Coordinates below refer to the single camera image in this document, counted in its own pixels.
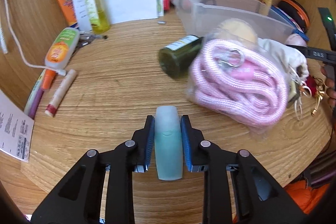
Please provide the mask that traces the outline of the right hand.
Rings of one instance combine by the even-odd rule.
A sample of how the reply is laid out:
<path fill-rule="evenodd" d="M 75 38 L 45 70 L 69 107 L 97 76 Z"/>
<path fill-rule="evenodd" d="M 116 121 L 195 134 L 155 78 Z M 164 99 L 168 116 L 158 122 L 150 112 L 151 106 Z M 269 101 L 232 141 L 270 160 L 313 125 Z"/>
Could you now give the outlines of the right hand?
<path fill-rule="evenodd" d="M 325 79 L 325 85 L 327 87 L 326 94 L 328 96 L 328 104 L 333 109 L 335 107 L 336 103 L 336 94 L 335 94 L 335 82 L 327 77 L 327 72 L 325 71 L 325 67 L 321 68 L 322 74 L 326 77 Z"/>

